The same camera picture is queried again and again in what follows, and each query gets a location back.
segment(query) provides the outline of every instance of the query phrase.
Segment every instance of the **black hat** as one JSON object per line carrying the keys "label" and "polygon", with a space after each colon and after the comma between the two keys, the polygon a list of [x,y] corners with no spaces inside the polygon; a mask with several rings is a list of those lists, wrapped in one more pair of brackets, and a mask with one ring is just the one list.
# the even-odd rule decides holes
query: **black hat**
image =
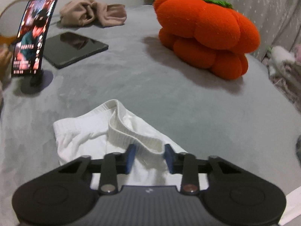
{"label": "black hat", "polygon": [[43,13],[38,13],[33,21],[33,26],[44,27],[47,22],[47,15]]}

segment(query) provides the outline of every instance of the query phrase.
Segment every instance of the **orange object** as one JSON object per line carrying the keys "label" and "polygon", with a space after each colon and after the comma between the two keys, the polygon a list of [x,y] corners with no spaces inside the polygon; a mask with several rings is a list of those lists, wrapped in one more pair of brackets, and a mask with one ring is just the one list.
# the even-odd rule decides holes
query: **orange object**
{"label": "orange object", "polygon": [[255,25],[233,9],[203,0],[156,0],[161,43],[188,64],[234,80],[248,70],[245,53],[260,44]]}

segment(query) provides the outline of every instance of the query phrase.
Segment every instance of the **person on phone screen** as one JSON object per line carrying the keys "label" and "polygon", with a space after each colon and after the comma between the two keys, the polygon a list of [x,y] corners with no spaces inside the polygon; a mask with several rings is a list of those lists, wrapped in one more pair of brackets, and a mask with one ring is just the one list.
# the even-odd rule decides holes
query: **person on phone screen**
{"label": "person on phone screen", "polygon": [[20,52],[17,55],[17,60],[30,62],[30,69],[33,69],[36,62],[36,52],[38,50],[39,37],[45,32],[47,23],[47,15],[38,13],[33,21],[33,29],[28,31],[21,40]]}

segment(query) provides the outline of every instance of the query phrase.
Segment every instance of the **gray bedsheet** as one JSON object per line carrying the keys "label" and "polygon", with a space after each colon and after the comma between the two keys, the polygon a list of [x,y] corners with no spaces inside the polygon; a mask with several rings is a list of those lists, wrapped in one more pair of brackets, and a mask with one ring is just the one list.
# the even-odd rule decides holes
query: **gray bedsheet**
{"label": "gray bedsheet", "polygon": [[[248,56],[243,78],[222,80],[183,63],[160,44],[152,6],[127,12],[123,26],[76,30],[109,44],[108,51],[61,70],[44,59],[43,68],[54,79],[40,94],[23,95],[22,79],[13,79],[4,90],[1,226],[17,223],[11,207],[14,190],[59,165],[53,122],[83,115],[113,98],[198,158],[219,155],[285,194],[301,186],[295,157],[301,118],[270,83],[265,67]],[[48,37],[66,30],[52,25]],[[300,226],[301,219],[288,225]]]}

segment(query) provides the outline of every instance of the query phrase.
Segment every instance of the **phone stand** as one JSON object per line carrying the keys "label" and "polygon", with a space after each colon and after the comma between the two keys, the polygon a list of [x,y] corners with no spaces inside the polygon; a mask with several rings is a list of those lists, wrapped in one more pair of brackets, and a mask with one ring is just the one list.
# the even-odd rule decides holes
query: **phone stand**
{"label": "phone stand", "polygon": [[23,94],[36,94],[41,92],[53,80],[53,73],[50,70],[39,70],[32,77],[25,77],[21,84]]}

